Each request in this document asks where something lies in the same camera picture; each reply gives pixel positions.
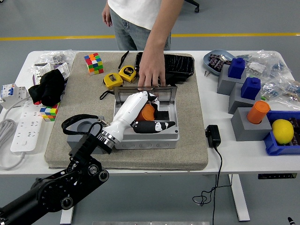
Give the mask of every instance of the jeans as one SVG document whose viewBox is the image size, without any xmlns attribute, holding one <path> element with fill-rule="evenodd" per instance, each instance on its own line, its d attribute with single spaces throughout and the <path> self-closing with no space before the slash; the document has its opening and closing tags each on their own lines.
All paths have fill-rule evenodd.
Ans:
<svg viewBox="0 0 300 225">
<path fill-rule="evenodd" d="M 151 31 L 123 20 L 112 9 L 110 12 L 118 49 L 121 51 L 143 51 Z M 164 50 L 168 51 L 170 49 L 171 33 L 165 42 Z"/>
</svg>

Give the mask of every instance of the power adapter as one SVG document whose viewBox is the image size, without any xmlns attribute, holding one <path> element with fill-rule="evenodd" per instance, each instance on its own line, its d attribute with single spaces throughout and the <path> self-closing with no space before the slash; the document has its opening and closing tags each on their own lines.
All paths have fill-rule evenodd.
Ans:
<svg viewBox="0 0 300 225">
<path fill-rule="evenodd" d="M 208 125 L 205 130 L 205 136 L 207 137 L 208 145 L 210 148 L 214 148 L 220 145 L 221 137 L 217 125 Z"/>
</svg>

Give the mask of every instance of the open box lid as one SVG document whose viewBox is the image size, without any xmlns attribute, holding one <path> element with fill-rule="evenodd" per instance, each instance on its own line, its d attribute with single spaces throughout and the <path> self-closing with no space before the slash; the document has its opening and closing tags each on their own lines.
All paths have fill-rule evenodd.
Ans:
<svg viewBox="0 0 300 225">
<path fill-rule="evenodd" d="M 122 105 L 126 101 L 128 96 L 142 91 L 140 89 L 141 88 L 138 87 L 114 87 L 113 92 L 116 98 L 116 105 Z M 157 96 L 160 104 L 175 104 L 177 87 L 144 87 L 144 90 Z"/>
</svg>

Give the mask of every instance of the white table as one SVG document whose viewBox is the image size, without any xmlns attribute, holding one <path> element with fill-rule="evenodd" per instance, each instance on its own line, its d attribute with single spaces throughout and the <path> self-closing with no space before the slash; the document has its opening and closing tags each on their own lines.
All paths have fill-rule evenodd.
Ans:
<svg viewBox="0 0 300 225">
<path fill-rule="evenodd" d="M 233 55 L 241 55 L 252 51 L 229 51 Z M 17 86 L 25 86 L 26 89 L 33 85 L 32 74 L 29 73 L 29 68 L 34 64 L 38 57 L 44 52 L 31 52 L 16 80 Z M 277 156 L 271 157 L 266 154 L 265 144 L 261 142 L 237 142 L 235 141 L 233 128 L 230 119 L 231 114 L 228 114 L 229 96 L 217 94 L 218 77 L 210 75 L 204 76 L 205 68 L 203 66 L 203 57 L 209 51 L 172 51 L 169 53 L 188 53 L 195 59 L 195 72 L 197 76 L 199 96 L 202 106 L 202 114 L 204 128 L 209 124 L 218 125 L 221 144 L 218 147 L 220 154 L 223 157 L 223 167 L 221 173 L 234 174 L 232 191 L 235 198 L 238 215 L 240 221 L 249 220 L 249 215 L 246 207 L 246 202 L 243 197 L 240 180 L 240 173 L 296 173 L 300 171 L 299 161 L 300 156 Z M 277 102 L 270 103 L 272 110 L 290 110 L 286 106 Z M 0 119 L 3 117 L 3 109 L 0 114 Z M 19 120 L 21 109 L 13 109 L 7 116 L 16 122 Z M 43 122 L 41 132 L 38 137 L 35 154 L 26 155 L 24 161 L 15 169 L 10 171 L 0 171 L 0 175 L 47 175 L 53 174 L 60 170 L 49 169 L 44 160 L 44 153 L 47 143 L 53 128 L 51 122 Z M 18 160 L 10 152 L 10 144 L 12 138 L 2 147 L 0 158 L 5 158 L 5 162 L 1 160 L 2 165 L 11 165 Z M 110 174 L 129 175 L 129 174 L 163 174 L 163 173 L 199 173 L 199 174 L 216 174 L 219 170 L 220 159 L 214 149 L 208 148 L 209 162 L 206 168 L 202 171 L 145 171 L 145 170 L 108 170 Z"/>
</svg>

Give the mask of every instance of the yellow tape measure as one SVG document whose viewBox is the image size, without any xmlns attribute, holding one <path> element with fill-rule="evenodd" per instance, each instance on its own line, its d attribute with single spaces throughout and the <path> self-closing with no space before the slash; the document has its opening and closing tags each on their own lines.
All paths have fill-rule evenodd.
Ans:
<svg viewBox="0 0 300 225">
<path fill-rule="evenodd" d="M 119 75 L 124 81 L 132 83 L 136 79 L 136 70 L 133 66 L 127 65 L 120 69 Z"/>
<path fill-rule="evenodd" d="M 119 87 L 123 85 L 123 80 L 121 76 L 117 73 L 107 74 L 104 79 L 103 83 L 107 87 L 108 90 L 112 90 L 113 87 Z"/>
</svg>

